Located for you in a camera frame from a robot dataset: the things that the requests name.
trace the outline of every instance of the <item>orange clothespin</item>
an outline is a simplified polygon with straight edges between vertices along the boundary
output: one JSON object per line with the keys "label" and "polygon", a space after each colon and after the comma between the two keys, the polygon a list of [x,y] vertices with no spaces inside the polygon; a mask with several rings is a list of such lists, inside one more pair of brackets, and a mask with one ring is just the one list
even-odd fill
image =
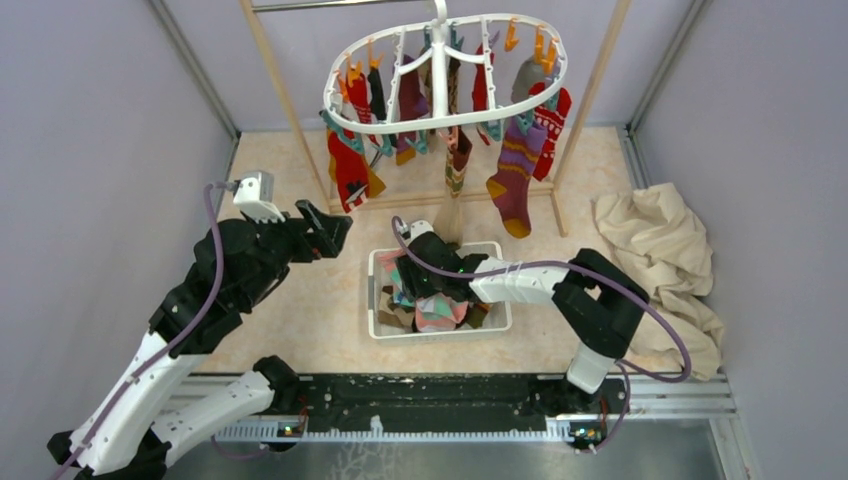
{"label": "orange clothespin", "polygon": [[336,80],[339,82],[339,92],[342,94],[342,98],[345,102],[350,102],[350,96],[347,94],[347,82],[342,80],[342,74],[338,70],[336,70]]}
{"label": "orange clothespin", "polygon": [[456,143],[459,141],[459,127],[449,127],[447,134],[443,132],[439,132],[439,136],[442,137],[442,140],[448,146],[448,150],[453,150],[456,148]]}
{"label": "orange clothespin", "polygon": [[506,28],[506,40],[504,40],[504,50],[507,52],[512,51],[516,45],[518,45],[518,40],[515,38],[515,19],[511,19],[509,21],[509,26]]}
{"label": "orange clothespin", "polygon": [[372,53],[372,50],[371,50],[371,44],[372,43],[373,43],[373,40],[369,38],[368,39],[368,66],[370,68],[376,69],[376,68],[379,68],[380,62],[383,61],[383,55],[385,55],[385,53],[381,53],[380,56],[375,59],[374,54]]}
{"label": "orange clothespin", "polygon": [[556,38],[551,38],[551,42],[548,44],[548,56],[540,63],[540,65],[545,67],[546,75],[550,75],[554,72],[554,65],[556,65],[557,57],[556,42],[558,42]]}
{"label": "orange clothespin", "polygon": [[545,36],[542,35],[542,26],[536,25],[536,47],[534,58],[536,63],[542,65],[545,61]]}
{"label": "orange clothespin", "polygon": [[347,86],[353,85],[353,81],[359,78],[359,75],[362,73],[362,60],[356,62],[354,66],[350,61],[350,54],[345,53],[347,57]]}

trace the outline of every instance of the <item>white basket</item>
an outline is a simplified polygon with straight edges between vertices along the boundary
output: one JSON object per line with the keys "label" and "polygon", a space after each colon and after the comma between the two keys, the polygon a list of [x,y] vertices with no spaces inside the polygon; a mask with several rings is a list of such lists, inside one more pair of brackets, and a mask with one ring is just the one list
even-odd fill
{"label": "white basket", "polygon": [[[464,325],[459,330],[434,333],[406,333],[403,329],[384,325],[377,321],[377,309],[380,305],[380,290],[391,285],[391,279],[386,270],[377,261],[377,255],[396,251],[397,248],[382,248],[374,250],[368,256],[368,334],[381,345],[412,345],[430,342],[465,342],[480,340],[502,335],[512,327],[512,312],[509,303],[499,302],[483,320],[483,326],[473,329]],[[460,256],[470,253],[485,253],[501,259],[501,246],[497,242],[466,243],[458,251]]]}

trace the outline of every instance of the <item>beige floor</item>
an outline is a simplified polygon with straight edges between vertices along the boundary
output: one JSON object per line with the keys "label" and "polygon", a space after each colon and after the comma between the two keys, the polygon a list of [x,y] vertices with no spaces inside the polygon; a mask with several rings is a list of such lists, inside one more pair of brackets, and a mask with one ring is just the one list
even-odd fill
{"label": "beige floor", "polygon": [[[468,133],[474,150],[466,185],[480,186],[496,170],[498,147],[486,148],[473,131]],[[307,132],[307,136],[323,175],[327,164],[324,134]],[[403,167],[395,166],[393,159],[383,159],[377,174],[389,191],[433,190],[442,185],[443,165],[443,153],[437,151]],[[232,178],[255,169],[274,174],[274,202],[281,210],[296,213],[293,203],[299,198],[321,204],[307,162],[290,133],[242,136]],[[591,200],[629,188],[615,129],[587,128],[561,191],[571,229],[567,238],[558,234],[549,197],[536,197],[529,202],[533,233],[523,240],[504,231],[491,202],[465,203],[465,240],[499,242],[508,260],[567,260],[581,247],[609,254],[592,223]],[[389,228],[392,215],[406,221],[432,220],[437,209],[354,211],[354,225],[342,255],[335,260],[292,265],[286,283],[253,314],[243,316],[244,325],[221,343],[201,370],[241,372],[250,369],[256,359],[276,354],[301,373],[564,371],[577,338],[558,312],[538,306],[512,305],[513,327],[497,339],[389,347],[368,336],[365,279],[369,252],[395,245]],[[236,215],[237,210],[226,201],[221,217]],[[675,367],[659,358],[628,358],[652,369]]]}

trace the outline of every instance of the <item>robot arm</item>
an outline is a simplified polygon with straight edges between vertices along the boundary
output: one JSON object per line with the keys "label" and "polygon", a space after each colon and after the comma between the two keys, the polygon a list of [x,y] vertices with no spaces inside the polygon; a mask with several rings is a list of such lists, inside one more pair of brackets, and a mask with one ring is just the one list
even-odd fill
{"label": "robot arm", "polygon": [[[282,283],[289,263],[335,258],[341,252],[349,217],[325,215],[300,200],[295,205],[303,218],[291,218],[271,203],[272,193],[273,177],[265,172],[246,174],[238,182],[234,203],[245,219],[218,224],[226,268],[215,302],[200,323],[169,345],[188,328],[212,289],[217,259],[211,232],[195,245],[195,263],[150,318],[133,361],[106,399],[82,426],[51,438],[48,450],[57,462],[74,456],[72,465],[82,468],[77,478],[161,478],[167,467],[221,428],[269,407],[286,410],[295,402],[297,375],[278,357],[267,357],[217,393],[159,415],[182,380],[241,325],[241,314],[250,313]],[[136,373],[163,349],[167,354]],[[91,435],[104,410],[105,419]]]}
{"label": "robot arm", "polygon": [[[457,301],[530,303],[559,310],[580,338],[566,379],[590,397],[616,360],[624,357],[642,319],[642,309],[621,293],[559,262],[534,262],[537,265],[523,267],[520,262],[505,262],[485,254],[460,258],[427,222],[403,227],[400,233],[408,241],[409,253],[420,261],[444,273],[478,276],[455,278],[434,273],[407,255],[399,258],[397,265],[409,298],[442,292]],[[570,263],[607,277],[648,301],[648,294],[639,285],[595,250],[581,249]],[[495,271],[503,273],[481,276]],[[597,298],[590,294],[595,288],[600,290]]]}

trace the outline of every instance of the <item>cream cloth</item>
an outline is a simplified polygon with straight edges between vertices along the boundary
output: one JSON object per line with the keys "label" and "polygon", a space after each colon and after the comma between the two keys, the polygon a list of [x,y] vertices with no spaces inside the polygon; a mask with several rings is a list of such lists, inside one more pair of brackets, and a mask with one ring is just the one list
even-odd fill
{"label": "cream cloth", "polygon": [[[695,297],[713,287],[713,251],[704,224],[671,183],[602,196],[594,213],[621,269],[648,292],[651,305],[680,334],[692,356],[692,374],[702,380],[715,375],[724,324]],[[639,355],[683,362],[671,338],[647,314],[630,348]]]}

